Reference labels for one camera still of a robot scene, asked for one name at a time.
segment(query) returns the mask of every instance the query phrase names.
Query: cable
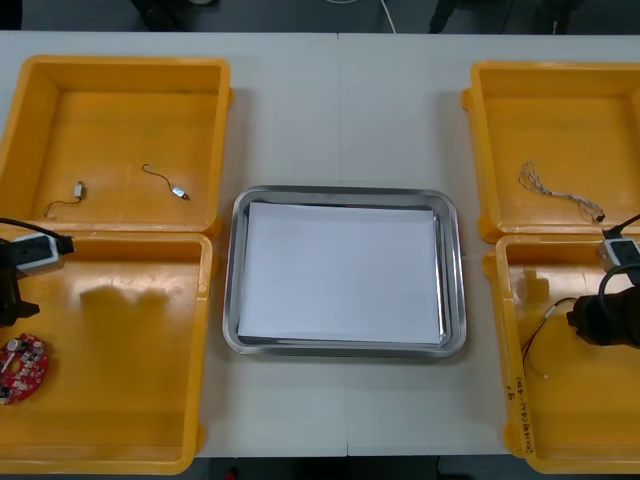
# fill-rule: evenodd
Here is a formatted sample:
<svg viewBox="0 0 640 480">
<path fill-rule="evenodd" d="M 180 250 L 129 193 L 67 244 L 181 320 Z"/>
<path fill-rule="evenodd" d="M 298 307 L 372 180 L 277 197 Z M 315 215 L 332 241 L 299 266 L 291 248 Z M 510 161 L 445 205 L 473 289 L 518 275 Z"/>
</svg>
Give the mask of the cable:
<svg viewBox="0 0 640 480">
<path fill-rule="evenodd" d="M 142 171 L 144 173 L 148 173 L 149 175 L 155 175 L 156 177 L 160 177 L 162 178 L 165 182 L 167 182 L 167 186 L 169 187 L 169 191 L 171 193 L 173 193 L 174 195 L 176 195 L 177 197 L 182 198 L 183 200 L 189 200 L 191 197 L 189 197 L 189 195 L 187 194 L 187 192 L 185 192 L 183 189 L 181 189 L 180 187 L 178 187 L 177 185 L 171 185 L 171 182 L 169 181 L 169 179 L 167 177 L 165 177 L 164 175 L 160 175 L 159 173 L 156 172 L 152 172 L 151 170 L 147 170 L 146 167 L 151 168 L 151 165 L 149 165 L 148 163 L 145 163 L 142 166 Z"/>
<path fill-rule="evenodd" d="M 324 0 L 324 1 L 328 3 L 333 3 L 334 5 L 349 5 L 351 3 L 356 3 L 360 0 Z M 384 13 L 387 15 L 387 20 L 389 21 L 389 26 L 391 27 L 391 31 L 393 33 L 398 33 L 396 32 L 396 26 L 393 24 L 393 19 L 391 18 L 391 14 L 389 13 L 389 9 L 387 8 L 387 4 L 385 0 L 380 0 L 380 3 L 382 4 L 382 8 L 384 8 Z"/>
<path fill-rule="evenodd" d="M 552 197 L 566 198 L 572 200 L 580 207 L 580 213 L 583 217 L 589 219 L 591 223 L 602 223 L 604 220 L 604 210 L 597 203 L 592 202 L 588 198 L 572 195 L 570 193 L 554 192 L 546 188 L 540 180 L 540 176 L 536 171 L 536 164 L 533 161 L 527 162 L 522 166 L 522 170 L 518 173 L 518 182 L 524 188 L 531 192 L 542 193 Z"/>
<path fill-rule="evenodd" d="M 619 265 L 609 270 L 606 273 L 606 275 L 602 277 L 602 280 L 600 280 L 600 286 L 598 287 L 598 303 L 600 304 L 600 309 L 604 312 L 607 319 L 609 319 L 611 322 L 618 323 L 620 322 L 620 320 L 622 320 L 620 323 L 624 324 L 629 340 L 631 340 L 634 344 L 640 346 L 640 343 L 638 343 L 638 340 L 634 338 L 632 332 L 629 330 L 628 322 L 626 322 L 624 319 L 620 319 L 620 317 L 618 317 L 618 315 L 609 307 L 609 305 L 607 305 L 607 302 L 605 301 L 604 292 L 607 289 L 607 284 L 609 283 L 609 280 L 611 280 L 614 276 L 620 273 L 625 273 L 629 270 L 640 270 L 640 263 L 635 262 L 635 263 L 627 263 L 625 265 Z"/>
<path fill-rule="evenodd" d="M 502 35 L 504 33 L 504 29 L 507 28 L 507 21 L 509 20 L 509 17 L 511 16 L 511 10 L 513 9 L 513 4 L 514 3 L 515 3 L 515 0 L 510 0 L 509 1 L 509 6 L 507 6 L 507 11 L 504 14 L 504 18 L 502 19 L 502 25 L 500 26 L 500 31 L 499 31 L 500 35 Z"/>
<path fill-rule="evenodd" d="M 547 320 L 549 319 L 549 317 L 551 317 L 551 315 L 553 314 L 553 312 L 556 310 L 556 308 L 558 308 L 560 305 L 562 305 L 565 302 L 576 302 L 578 299 L 575 297 L 564 297 L 561 298 L 560 300 L 558 300 L 557 302 L 555 302 L 553 305 L 551 305 L 549 307 L 549 309 L 546 311 L 546 313 L 544 314 L 544 316 L 542 317 L 542 321 L 538 324 L 538 326 L 536 327 L 536 329 L 533 331 L 533 333 L 529 336 L 529 340 L 527 340 L 524 345 L 521 347 L 520 351 L 522 353 L 522 362 L 524 364 L 525 360 L 527 359 L 527 355 L 529 355 L 529 350 L 531 350 L 531 345 L 533 345 L 533 341 L 536 339 L 536 336 L 538 335 L 538 332 L 540 331 L 540 329 L 545 325 L 545 323 L 547 322 Z M 540 372 L 538 372 L 538 370 L 535 368 L 535 366 L 533 365 L 533 363 L 531 363 L 531 366 L 533 367 L 533 369 L 542 377 L 546 378 L 546 375 L 542 375 L 540 374 Z"/>
<path fill-rule="evenodd" d="M 627 228 L 632 223 L 637 222 L 638 220 L 640 220 L 640 213 L 634 217 L 631 217 L 629 220 L 622 222 L 620 225 L 616 225 L 615 227 L 612 227 L 609 230 L 604 230 L 602 234 L 604 235 L 604 238 L 607 238 L 607 239 L 620 238 L 622 234 L 622 230 Z"/>
<path fill-rule="evenodd" d="M 54 205 L 57 205 L 59 203 L 62 203 L 64 205 L 77 205 L 82 201 L 82 198 L 78 198 L 77 200 L 74 200 L 73 202 L 65 202 L 64 200 L 56 200 L 55 202 L 51 202 L 49 205 L 47 205 L 47 208 L 44 209 L 44 216 L 48 217 L 49 216 L 49 210 L 51 209 L 51 207 L 53 207 Z"/>
<path fill-rule="evenodd" d="M 70 235 L 60 235 L 47 228 L 33 225 L 27 222 L 21 222 L 20 220 L 13 220 L 12 218 L 0 218 L 0 223 L 5 225 L 13 225 L 14 227 L 26 228 L 27 230 L 33 230 L 34 232 L 44 233 L 52 238 L 55 238 L 60 247 L 60 252 L 64 255 L 66 253 L 73 252 L 73 240 Z"/>
<path fill-rule="evenodd" d="M 387 14 L 387 20 L 389 20 L 389 26 L 391 27 L 391 31 L 396 34 L 398 32 L 396 32 L 396 26 L 393 24 L 393 20 L 391 19 L 391 14 L 389 13 L 389 9 L 387 8 L 387 2 L 385 2 L 384 0 L 380 0 L 380 3 L 382 4 L 382 8 L 384 8 L 384 13 Z"/>
</svg>

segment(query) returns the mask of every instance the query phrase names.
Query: white table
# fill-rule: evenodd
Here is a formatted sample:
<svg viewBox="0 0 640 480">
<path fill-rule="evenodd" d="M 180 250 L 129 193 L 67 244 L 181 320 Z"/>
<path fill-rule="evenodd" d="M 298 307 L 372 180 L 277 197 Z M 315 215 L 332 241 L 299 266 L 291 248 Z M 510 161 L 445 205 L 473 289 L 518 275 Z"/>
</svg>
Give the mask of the white table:
<svg viewBox="0 0 640 480">
<path fill-rule="evenodd" d="M 34 54 L 222 56 L 235 103 L 221 214 L 257 184 L 432 188 L 461 223 L 469 334 L 437 365 L 255 358 L 220 330 L 207 351 L 201 456 L 504 453 L 505 406 L 469 128 L 460 92 L 482 60 L 640 61 L 635 37 L 0 32 L 0 128 Z M 225 255 L 226 245 L 219 245 Z"/>
</svg>

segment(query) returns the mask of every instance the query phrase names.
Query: stainless steel tray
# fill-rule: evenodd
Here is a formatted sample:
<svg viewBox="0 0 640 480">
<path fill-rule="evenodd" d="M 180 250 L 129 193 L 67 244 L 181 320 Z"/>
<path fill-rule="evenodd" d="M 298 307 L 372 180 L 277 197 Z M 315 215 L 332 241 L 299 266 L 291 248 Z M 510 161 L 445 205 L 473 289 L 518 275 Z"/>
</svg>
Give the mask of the stainless steel tray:
<svg viewBox="0 0 640 480">
<path fill-rule="evenodd" d="M 440 343 L 247 339 L 240 337 L 238 335 L 240 295 L 249 227 L 249 205 L 252 202 L 433 211 L 440 300 Z M 297 186 L 263 186 L 245 190 L 237 198 L 233 209 L 223 333 L 229 346 L 236 352 L 243 354 L 434 359 L 454 355 L 462 348 L 466 340 L 467 321 L 460 263 L 458 219 L 453 203 L 442 193 L 431 190 Z"/>
</svg>

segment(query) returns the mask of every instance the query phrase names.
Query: stack of white paper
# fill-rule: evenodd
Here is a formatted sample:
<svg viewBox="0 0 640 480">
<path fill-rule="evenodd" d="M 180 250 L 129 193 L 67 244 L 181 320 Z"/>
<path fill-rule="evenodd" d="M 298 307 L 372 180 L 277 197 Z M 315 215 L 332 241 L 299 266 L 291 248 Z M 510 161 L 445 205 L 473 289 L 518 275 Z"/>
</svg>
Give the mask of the stack of white paper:
<svg viewBox="0 0 640 480">
<path fill-rule="evenodd" d="M 430 211 L 252 203 L 241 336 L 439 343 Z"/>
</svg>

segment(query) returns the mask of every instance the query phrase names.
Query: yellow tray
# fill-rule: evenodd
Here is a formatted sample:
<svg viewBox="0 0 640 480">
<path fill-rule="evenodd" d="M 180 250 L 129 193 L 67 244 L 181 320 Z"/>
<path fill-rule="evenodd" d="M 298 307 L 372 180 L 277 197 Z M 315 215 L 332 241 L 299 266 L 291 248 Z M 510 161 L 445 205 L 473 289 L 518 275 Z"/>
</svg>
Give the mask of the yellow tray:
<svg viewBox="0 0 640 480">
<path fill-rule="evenodd" d="M 563 297 L 596 294 L 604 272 L 598 236 L 509 235 L 484 259 L 500 346 L 508 422 L 505 441 L 544 473 L 640 473 L 640 351 L 578 338 Z M 624 275 L 608 291 L 630 286 Z"/>
<path fill-rule="evenodd" d="M 32 333 L 53 356 L 41 389 L 0 407 L 0 472 L 179 473 L 202 441 L 211 243 L 192 233 L 74 240 L 62 270 L 20 280 L 41 313 L 0 329 L 0 344 Z"/>
<path fill-rule="evenodd" d="M 0 216 L 67 231 L 216 235 L 229 83 L 222 59 L 27 60 L 0 147 Z M 86 199 L 46 218 L 50 202 L 74 200 L 78 181 Z"/>
<path fill-rule="evenodd" d="M 462 100 L 486 241 L 598 233 L 640 211 L 640 64 L 481 63 Z M 518 172 L 529 161 L 550 190 L 599 204 L 604 223 L 590 224 L 569 200 L 522 187 Z"/>
</svg>

